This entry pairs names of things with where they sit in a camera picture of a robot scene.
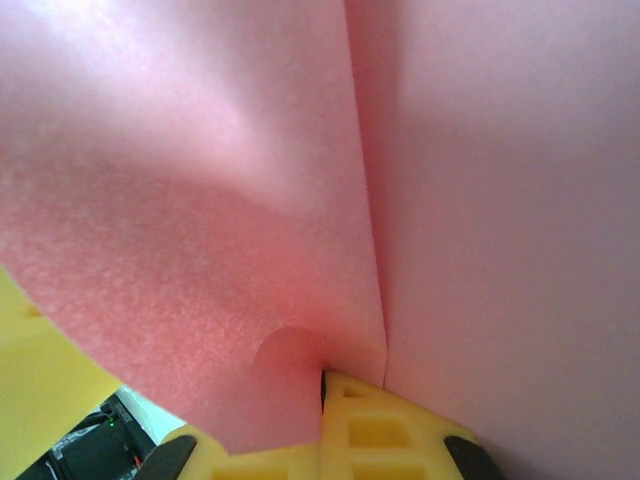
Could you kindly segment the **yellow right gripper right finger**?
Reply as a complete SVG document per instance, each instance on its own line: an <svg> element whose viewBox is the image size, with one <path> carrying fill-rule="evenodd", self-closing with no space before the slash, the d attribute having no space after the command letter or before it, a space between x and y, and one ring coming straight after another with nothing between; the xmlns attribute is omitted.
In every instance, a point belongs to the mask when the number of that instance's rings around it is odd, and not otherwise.
<svg viewBox="0 0 640 480"><path fill-rule="evenodd" d="M346 374L322 374L321 479L504 479L468 428Z"/></svg>

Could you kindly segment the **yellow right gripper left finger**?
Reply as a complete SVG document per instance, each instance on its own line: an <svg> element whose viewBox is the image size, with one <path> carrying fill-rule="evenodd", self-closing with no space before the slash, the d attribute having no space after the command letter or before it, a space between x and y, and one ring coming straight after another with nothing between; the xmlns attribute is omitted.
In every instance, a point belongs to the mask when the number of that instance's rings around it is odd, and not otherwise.
<svg viewBox="0 0 640 480"><path fill-rule="evenodd" d="M319 446L305 444L229 454L191 425L170 432L149 454L137 479L318 479Z"/></svg>

